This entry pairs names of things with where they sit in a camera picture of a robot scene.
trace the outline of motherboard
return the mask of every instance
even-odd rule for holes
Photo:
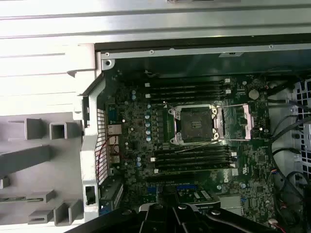
[[[120,80],[105,102],[107,160],[121,206],[215,206],[262,224],[274,216],[269,109],[256,75]]]

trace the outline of circuit board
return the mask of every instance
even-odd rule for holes
[[[185,88],[167,97],[167,90],[178,83],[195,83],[196,98]],[[268,224],[274,216],[274,203],[273,184],[269,182],[272,165],[267,152],[270,121],[265,88],[265,81],[253,75],[121,82],[105,104],[108,124],[121,125],[122,131],[118,140],[110,140],[108,148],[109,167],[124,177],[121,205],[138,209],[144,203],[157,202],[159,189],[170,185],[176,188],[180,202],[198,206],[208,204],[209,199],[215,203],[216,198],[211,196],[220,200],[234,197],[237,206],[228,210],[238,208],[236,213],[241,216]],[[210,90],[207,100],[206,89]],[[175,106],[183,107],[185,123],[181,126],[169,112],[177,109]],[[196,108],[186,110],[189,106]],[[205,126],[212,122],[197,120],[198,114],[206,114],[202,119],[210,117],[198,111],[198,106],[221,108],[223,138],[218,136],[209,143],[215,134],[207,133]],[[252,117],[249,131],[245,106]],[[179,128],[182,142],[190,144],[172,143]],[[218,155],[217,160],[211,153]]]

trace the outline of cpu socket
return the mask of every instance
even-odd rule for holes
[[[188,146],[224,138],[223,113],[211,104],[180,105],[170,108],[174,116],[172,144]]]

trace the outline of mesh panel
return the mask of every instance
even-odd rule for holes
[[[97,121],[98,138],[95,148],[95,158],[97,182],[101,185],[108,176],[104,110],[97,109]]]
[[[311,103],[311,80],[307,80],[305,85],[301,85],[297,89],[297,102],[299,104],[308,106]],[[311,114],[298,108],[298,118],[299,120],[310,117]],[[305,125],[299,125],[299,130],[301,131],[301,158],[303,162],[303,173],[306,174],[309,179],[311,179],[311,125],[306,123]]]

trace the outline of green circuit board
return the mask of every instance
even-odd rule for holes
[[[196,81],[210,79],[200,77]],[[122,125],[122,134],[118,141],[120,162],[109,164],[109,167],[116,168],[124,176],[121,205],[138,209],[144,203],[157,201],[159,186],[175,185],[184,187],[179,191],[181,202],[201,203],[206,198],[202,197],[202,191],[209,190],[220,198],[237,196],[241,215],[253,221],[267,224],[268,219],[274,216],[271,195],[273,184],[268,182],[272,165],[267,152],[270,121],[265,81],[252,75],[227,76],[226,79],[230,81],[224,84],[226,90],[229,90],[226,91],[228,95],[225,99],[198,100],[191,103],[183,101],[174,103],[174,106],[207,103],[228,106],[222,109],[224,137],[232,140],[221,140],[205,147],[228,146],[230,153],[236,156],[235,167],[173,166],[162,168],[159,172],[155,172],[155,164],[151,162],[157,151],[187,150],[195,146],[180,146],[170,142],[175,131],[174,116],[168,113],[168,103],[150,103],[150,98],[146,95],[148,88],[141,84],[120,84],[115,96],[106,103],[105,112],[109,125]],[[158,82],[163,82],[165,86],[171,80]],[[249,95],[253,89],[259,94],[256,100]],[[251,140],[244,140],[246,120],[241,104],[248,105],[253,117]]]

